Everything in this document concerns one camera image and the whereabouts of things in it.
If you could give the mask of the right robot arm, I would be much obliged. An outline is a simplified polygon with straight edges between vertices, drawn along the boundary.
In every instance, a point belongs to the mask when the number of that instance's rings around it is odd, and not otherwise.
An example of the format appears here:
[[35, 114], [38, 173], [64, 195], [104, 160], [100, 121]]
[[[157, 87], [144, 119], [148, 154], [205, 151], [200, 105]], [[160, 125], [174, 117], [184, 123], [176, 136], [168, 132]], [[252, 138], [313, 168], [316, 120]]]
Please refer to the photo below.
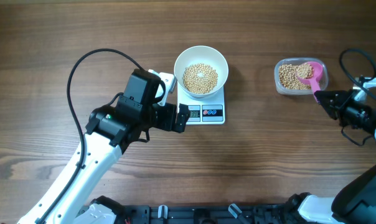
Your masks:
[[[362, 129], [376, 140], [376, 108], [354, 100], [356, 91], [316, 91], [326, 113], [343, 128]], [[300, 223], [376, 223], [376, 165], [346, 185], [335, 197], [295, 194], [286, 212]]]

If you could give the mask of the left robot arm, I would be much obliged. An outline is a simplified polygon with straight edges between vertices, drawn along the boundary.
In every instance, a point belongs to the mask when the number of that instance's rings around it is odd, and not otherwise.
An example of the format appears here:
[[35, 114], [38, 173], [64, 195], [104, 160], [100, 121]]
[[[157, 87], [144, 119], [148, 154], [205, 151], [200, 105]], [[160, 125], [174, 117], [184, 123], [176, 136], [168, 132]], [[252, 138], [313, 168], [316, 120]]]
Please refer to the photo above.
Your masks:
[[35, 224], [39, 222], [47, 209], [50, 208], [50, 204], [55, 201], [56, 196], [61, 193], [62, 187], [65, 187], [72, 177], [74, 170], [78, 167], [80, 156], [85, 156], [83, 160], [85, 167], [77, 174], [71, 188], [66, 191], [60, 202], [45, 218], [44, 223], [107, 224], [115, 222], [116, 212], [109, 205], [105, 205], [102, 202], [94, 202], [84, 212], [81, 209], [105, 172], [122, 156], [122, 150], [118, 145], [111, 146], [110, 138], [96, 132], [84, 134], [83, 139], [85, 141], [85, 152], [81, 153], [81, 147], [78, 146], [75, 154], [49, 190], [18, 221], [18, 224]]

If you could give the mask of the pink measuring scoop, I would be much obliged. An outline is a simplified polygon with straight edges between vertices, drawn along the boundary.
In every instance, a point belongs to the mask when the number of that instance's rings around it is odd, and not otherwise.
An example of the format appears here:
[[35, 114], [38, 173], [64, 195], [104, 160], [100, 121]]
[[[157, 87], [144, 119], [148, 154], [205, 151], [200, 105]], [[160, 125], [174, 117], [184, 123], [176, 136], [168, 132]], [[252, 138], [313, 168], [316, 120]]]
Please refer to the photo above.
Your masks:
[[320, 63], [310, 61], [299, 65], [296, 69], [297, 79], [305, 85], [311, 87], [311, 91], [316, 101], [315, 92], [320, 91], [319, 81], [322, 78], [323, 67]]

